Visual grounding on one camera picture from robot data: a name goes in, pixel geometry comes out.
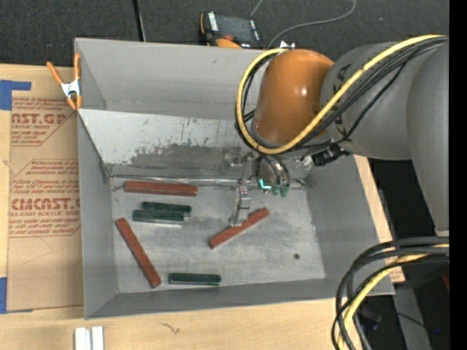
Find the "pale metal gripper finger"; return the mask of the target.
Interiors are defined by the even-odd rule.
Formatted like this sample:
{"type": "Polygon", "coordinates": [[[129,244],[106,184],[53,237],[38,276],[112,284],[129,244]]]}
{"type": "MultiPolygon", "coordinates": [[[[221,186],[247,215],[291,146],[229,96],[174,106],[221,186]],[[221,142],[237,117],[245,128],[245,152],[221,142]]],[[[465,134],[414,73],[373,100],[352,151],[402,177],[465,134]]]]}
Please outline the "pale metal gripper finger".
{"type": "Polygon", "coordinates": [[[232,215],[228,218],[228,225],[230,227],[234,227],[238,223],[239,218],[239,206],[242,199],[242,189],[240,187],[236,188],[235,192],[235,202],[234,202],[234,210],[232,215]]]}
{"type": "Polygon", "coordinates": [[[247,220],[250,213],[251,195],[247,188],[240,189],[240,222],[247,220]]]}

